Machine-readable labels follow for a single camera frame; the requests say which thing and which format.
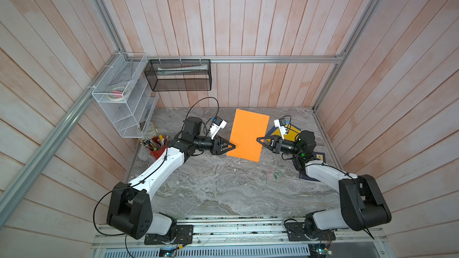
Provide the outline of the orange paper document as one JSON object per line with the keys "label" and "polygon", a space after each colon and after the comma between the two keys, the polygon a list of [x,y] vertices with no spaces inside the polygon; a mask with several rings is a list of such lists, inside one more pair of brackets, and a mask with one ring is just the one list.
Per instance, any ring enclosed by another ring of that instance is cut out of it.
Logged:
{"label": "orange paper document", "polygon": [[229,140],[235,145],[235,150],[227,152],[227,155],[259,162],[262,144],[257,142],[257,138],[265,136],[269,119],[268,115],[237,109]]}

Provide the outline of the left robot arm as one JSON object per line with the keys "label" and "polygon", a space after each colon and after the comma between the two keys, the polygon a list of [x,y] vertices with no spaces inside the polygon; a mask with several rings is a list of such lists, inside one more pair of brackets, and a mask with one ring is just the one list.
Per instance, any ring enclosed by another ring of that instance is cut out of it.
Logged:
{"label": "left robot arm", "polygon": [[161,213],[154,213],[151,201],[169,176],[195,151],[209,151],[222,155],[235,149],[235,145],[217,135],[227,122],[220,117],[212,119],[209,134],[201,135],[203,120],[189,117],[182,130],[167,142],[166,150],[142,174],[129,183],[118,183],[111,191],[106,223],[123,234],[139,240],[155,235],[167,242],[177,241],[176,220]]}

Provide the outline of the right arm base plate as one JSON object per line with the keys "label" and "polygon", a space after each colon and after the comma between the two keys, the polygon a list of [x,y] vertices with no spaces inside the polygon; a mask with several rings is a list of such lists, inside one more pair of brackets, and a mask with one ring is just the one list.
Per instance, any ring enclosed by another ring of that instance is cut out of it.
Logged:
{"label": "right arm base plate", "polygon": [[317,229],[310,221],[297,222],[286,220],[283,224],[290,242],[298,241],[335,241],[336,235],[333,229]]}

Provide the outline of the yellow paper document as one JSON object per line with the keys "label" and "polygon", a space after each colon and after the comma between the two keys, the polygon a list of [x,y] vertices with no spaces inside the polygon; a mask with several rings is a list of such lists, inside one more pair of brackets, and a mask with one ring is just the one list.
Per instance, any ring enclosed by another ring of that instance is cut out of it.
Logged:
{"label": "yellow paper document", "polygon": [[[291,125],[290,130],[288,133],[284,135],[284,139],[286,140],[292,140],[294,141],[296,138],[296,135],[298,135],[301,132],[301,129],[296,128],[294,125]],[[278,135],[281,136],[280,130],[273,126],[268,132],[267,136],[272,136],[272,135]]]}

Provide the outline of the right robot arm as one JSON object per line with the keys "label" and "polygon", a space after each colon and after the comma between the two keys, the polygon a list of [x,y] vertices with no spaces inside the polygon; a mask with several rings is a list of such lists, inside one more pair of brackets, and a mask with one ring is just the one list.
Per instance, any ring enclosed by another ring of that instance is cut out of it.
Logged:
{"label": "right robot arm", "polygon": [[274,154],[290,154],[294,167],[301,174],[318,180],[339,194],[339,207],[316,211],[305,216],[305,235],[317,239],[333,229],[367,231],[390,223],[392,214],[374,177],[352,174],[315,159],[315,135],[300,132],[294,141],[272,135],[257,142]]}

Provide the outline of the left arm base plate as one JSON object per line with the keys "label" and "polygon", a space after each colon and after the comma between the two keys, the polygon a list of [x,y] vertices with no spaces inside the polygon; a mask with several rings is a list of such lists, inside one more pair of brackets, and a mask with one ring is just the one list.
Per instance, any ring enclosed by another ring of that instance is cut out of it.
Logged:
{"label": "left arm base plate", "polygon": [[186,246],[192,243],[193,231],[194,226],[192,224],[183,225],[173,221],[167,234],[147,234],[144,243],[145,245],[158,246]]}

